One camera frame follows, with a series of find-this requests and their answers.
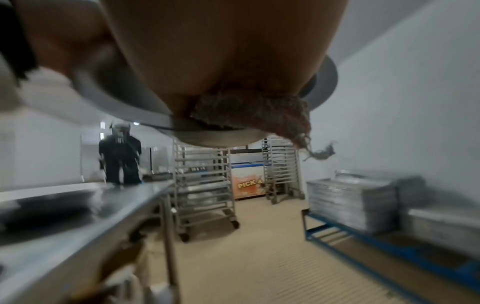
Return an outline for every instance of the beige floor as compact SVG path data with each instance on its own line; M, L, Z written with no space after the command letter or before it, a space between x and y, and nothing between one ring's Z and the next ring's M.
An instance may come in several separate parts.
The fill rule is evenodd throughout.
M286 200L275 206L264 198L240 201L236 204L240 229L234 230L228 221L221 220L194 229L187 244L178 241L175 249L182 302L407 302L324 249L304 241L300 210L306 207L307 203L299 200ZM163 281L165 266L161 240L150 246L152 279ZM433 294L432 302L480 302L469 291L441 280L438 285L436 278L428 274L425 277L422 271L411 269L354 240L339 246L341 250L363 254L363 262L372 267L379 261L376 266L388 269L387 275L403 277L407 284L413 282L413 288L419 284L425 286L426 296ZM418 277L421 277L420 283L415 283ZM438 296L439 289L446 290L447 296Z

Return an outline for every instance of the rack caster wheel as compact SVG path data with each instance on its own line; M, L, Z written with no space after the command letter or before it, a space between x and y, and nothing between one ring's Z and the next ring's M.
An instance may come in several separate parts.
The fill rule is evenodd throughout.
M238 221L231 221L231 224L235 229L240 228L240 223Z
M182 242L187 243L190 240L190 236L186 233L180 233L178 235Z

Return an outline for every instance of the stainless steel table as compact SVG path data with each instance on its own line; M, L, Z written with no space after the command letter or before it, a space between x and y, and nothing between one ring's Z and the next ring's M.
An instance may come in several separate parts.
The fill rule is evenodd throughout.
M160 202L169 283L177 290L171 185L172 181L163 181L106 187L91 198L93 212L42 231L0 234L0 304L61 303L83 279L96 274L105 257Z

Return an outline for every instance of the stack of baking sheets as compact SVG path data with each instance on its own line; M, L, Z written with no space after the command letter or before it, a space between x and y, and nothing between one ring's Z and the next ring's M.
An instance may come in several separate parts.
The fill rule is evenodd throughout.
M375 234L397 228L395 186L388 181L307 182L310 211L359 231Z
M431 205L401 214L401 227L412 237L480 258L480 208Z
M419 175L388 173L368 170L337 170L335 180L354 183L356 180L378 180L394 183L401 209L424 206L428 203L425 179Z

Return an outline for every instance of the blue metal rack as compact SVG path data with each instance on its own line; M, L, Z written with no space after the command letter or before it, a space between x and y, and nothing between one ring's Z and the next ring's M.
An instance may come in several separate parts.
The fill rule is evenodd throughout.
M323 241L321 238L315 237L314 234L327 230L329 228L336 228L338 229L339 232L340 231L346 232L349 235L361 240L362 242L368 245L371 245L395 257L401 258L403 260L407 260L411 263L414 263L415 265L417 265L418 267L424 270L427 270L431 273L439 275L443 278L452 280L461 285L467 286L473 289L474 291L480 293L480 278L478 278L478 274L480 274L480 262L476 260L469 260L463 265L455 269L447 268L442 265L433 263L425 258L425 254L429 250L432 250L432 247L430 245L425 244L425 245L414 246L414 247L400 247L394 244L381 241L371 235L365 235L357 231L356 229L352 229L345 225L336 223L323 216L310 213L309 209L302 210L301 217L303 222L303 230L305 233L305 240L311 241L323 248L330 250L336 255L344 258L346 261L356 266L359 270L369 274L374 279L380 281L387 287L391 288L395 292L401 294L402 296L404 296L405 298L413 302L428 303L428 301L425 301L424 299L418 297L417 295L405 290L401 286L397 285L395 282L373 271L372 269L368 268L362 263L352 259L347 254L335 249L333 246ZM323 224L318 227L307 229L306 217L310 217L315 220L321 221L323 222Z

